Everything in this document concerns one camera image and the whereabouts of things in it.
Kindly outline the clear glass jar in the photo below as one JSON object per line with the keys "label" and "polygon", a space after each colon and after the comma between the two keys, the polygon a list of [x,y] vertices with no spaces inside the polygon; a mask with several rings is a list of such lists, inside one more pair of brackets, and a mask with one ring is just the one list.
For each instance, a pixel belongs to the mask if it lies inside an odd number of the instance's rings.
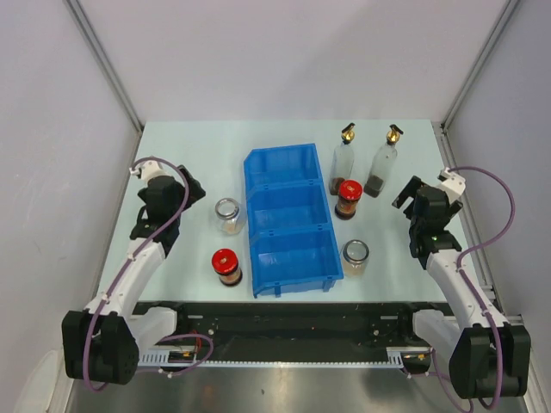
{"label": "clear glass jar", "polygon": [[341,264],[345,276],[361,277],[364,275],[370,250],[366,243],[359,239],[348,241],[342,248]]}
{"label": "clear glass jar", "polygon": [[222,198],[214,206],[216,223],[226,235],[237,235],[242,227],[241,207],[233,198]]}

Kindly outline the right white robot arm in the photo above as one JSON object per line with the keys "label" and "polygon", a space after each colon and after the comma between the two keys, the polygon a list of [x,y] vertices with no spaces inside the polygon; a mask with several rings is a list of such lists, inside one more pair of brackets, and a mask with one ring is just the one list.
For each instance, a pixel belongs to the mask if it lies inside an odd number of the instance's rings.
{"label": "right white robot arm", "polygon": [[444,169],[438,179],[431,186],[413,176],[393,206],[409,219],[411,255],[437,283],[455,321],[441,311],[417,311],[399,320],[398,337],[407,345],[424,340],[446,359],[451,385],[462,399],[522,397],[529,378],[529,332],[512,324],[483,292],[446,228],[462,208],[464,178]]}

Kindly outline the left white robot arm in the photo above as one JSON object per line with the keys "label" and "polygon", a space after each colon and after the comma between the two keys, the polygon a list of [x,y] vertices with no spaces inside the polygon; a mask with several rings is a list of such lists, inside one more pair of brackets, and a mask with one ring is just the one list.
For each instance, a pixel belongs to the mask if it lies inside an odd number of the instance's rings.
{"label": "left white robot arm", "polygon": [[140,356],[162,339],[178,344],[189,337],[189,321],[169,308],[155,307],[133,317],[146,285],[180,235],[182,213],[206,195],[184,166],[169,173],[170,166],[161,158],[146,157],[131,167],[145,186],[138,192],[143,205],[127,256],[108,288],[81,311],[68,311],[62,321],[65,373],[92,391],[127,384]]}

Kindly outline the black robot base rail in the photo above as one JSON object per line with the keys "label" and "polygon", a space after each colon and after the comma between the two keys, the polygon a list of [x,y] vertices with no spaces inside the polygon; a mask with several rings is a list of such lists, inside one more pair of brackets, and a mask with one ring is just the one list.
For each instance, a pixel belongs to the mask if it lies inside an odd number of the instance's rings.
{"label": "black robot base rail", "polygon": [[415,311],[438,310],[444,303],[184,303],[140,302],[133,312],[152,307],[176,312],[178,334],[196,331],[214,342],[211,361],[371,362],[384,361],[388,348],[421,348],[412,330]]}

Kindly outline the oil dispenser bottle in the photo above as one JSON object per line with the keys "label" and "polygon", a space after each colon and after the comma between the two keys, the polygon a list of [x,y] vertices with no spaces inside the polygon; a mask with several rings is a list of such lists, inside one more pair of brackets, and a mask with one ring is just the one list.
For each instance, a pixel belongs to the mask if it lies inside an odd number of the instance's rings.
{"label": "oil dispenser bottle", "polygon": [[355,123],[351,122],[341,131],[341,144],[335,148],[329,177],[329,191],[331,195],[337,195],[340,185],[348,180],[354,164],[354,148],[352,142],[355,138]]}
{"label": "oil dispenser bottle", "polygon": [[363,192],[373,198],[377,198],[385,187],[398,156],[396,145],[404,134],[395,124],[391,124],[389,128],[385,143],[374,155],[367,181],[363,186]]}

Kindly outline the red-lid sauce jar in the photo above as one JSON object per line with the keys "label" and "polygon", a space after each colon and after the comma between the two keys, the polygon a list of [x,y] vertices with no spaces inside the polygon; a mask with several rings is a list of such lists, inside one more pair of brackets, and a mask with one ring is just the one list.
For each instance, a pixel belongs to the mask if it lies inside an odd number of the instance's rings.
{"label": "red-lid sauce jar", "polygon": [[226,287],[234,287],[242,280],[242,270],[236,253],[230,249],[216,250],[211,264],[220,282]]}
{"label": "red-lid sauce jar", "polygon": [[362,197],[362,185],[354,180],[344,180],[337,191],[335,214],[340,219],[352,219],[356,215],[357,204]]}

